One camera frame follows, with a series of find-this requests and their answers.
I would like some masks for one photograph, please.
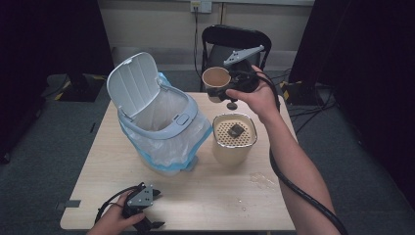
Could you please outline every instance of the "chair backrest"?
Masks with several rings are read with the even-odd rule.
[[[207,43],[235,49],[249,49],[262,45],[264,49],[261,52],[264,53],[259,64],[262,70],[265,68],[266,59],[272,46],[269,37],[261,31],[224,24],[215,24],[207,27],[202,33],[202,42],[204,46],[202,71],[207,69]]]

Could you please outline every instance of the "gray carpet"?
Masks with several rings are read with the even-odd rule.
[[[199,90],[194,71],[164,71],[164,75],[183,91]],[[58,88],[64,78],[50,76],[45,94]],[[328,90],[321,90],[321,96],[327,98]],[[0,234],[85,233],[61,229],[63,212],[56,210],[56,205],[69,199],[110,98],[105,86],[94,103],[58,102],[53,98],[48,97],[42,115],[10,153],[11,162],[0,165]],[[288,108],[294,115],[311,107]],[[309,118],[293,117],[295,129]],[[298,139],[326,179],[349,234],[414,234],[414,211],[384,169],[358,144],[352,124],[336,106],[308,122]]]

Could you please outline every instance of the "water stain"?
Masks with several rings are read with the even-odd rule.
[[[269,190],[277,190],[278,185],[276,182],[272,181],[271,179],[265,177],[262,173],[256,172],[250,174],[251,183],[256,184],[260,189],[269,189]]]

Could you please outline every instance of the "metal bracket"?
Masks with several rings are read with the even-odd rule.
[[[227,67],[238,62],[245,60],[247,57],[254,55],[260,51],[262,51],[264,47],[262,45],[250,49],[244,49],[241,51],[233,51],[232,55],[223,62],[223,66]]]

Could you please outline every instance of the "gold container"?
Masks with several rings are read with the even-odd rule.
[[[213,155],[223,165],[239,165],[248,156],[256,142],[256,129],[247,115],[233,113],[224,114],[213,120]]]

